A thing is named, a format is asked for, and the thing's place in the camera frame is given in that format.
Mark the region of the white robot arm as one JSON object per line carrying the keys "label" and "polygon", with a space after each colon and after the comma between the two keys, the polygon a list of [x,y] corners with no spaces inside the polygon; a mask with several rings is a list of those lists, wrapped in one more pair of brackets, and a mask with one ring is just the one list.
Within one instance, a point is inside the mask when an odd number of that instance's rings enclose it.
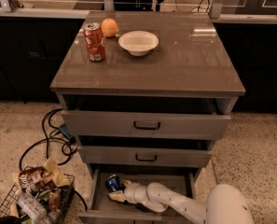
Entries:
{"label": "white robot arm", "polygon": [[214,186],[206,204],[168,189],[161,183],[147,186],[130,180],[108,180],[106,188],[113,201],[142,204],[157,213],[171,207],[193,224],[255,224],[242,193],[228,184]]}

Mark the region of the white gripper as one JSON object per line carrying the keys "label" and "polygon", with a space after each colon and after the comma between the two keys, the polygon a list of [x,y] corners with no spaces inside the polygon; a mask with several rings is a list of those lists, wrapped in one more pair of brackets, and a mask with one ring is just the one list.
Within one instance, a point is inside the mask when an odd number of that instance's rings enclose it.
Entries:
{"label": "white gripper", "polygon": [[109,193],[108,196],[111,200],[120,203],[125,201],[128,203],[145,203],[148,200],[146,186],[125,179],[122,179],[121,183],[125,187],[124,193],[122,190]]}

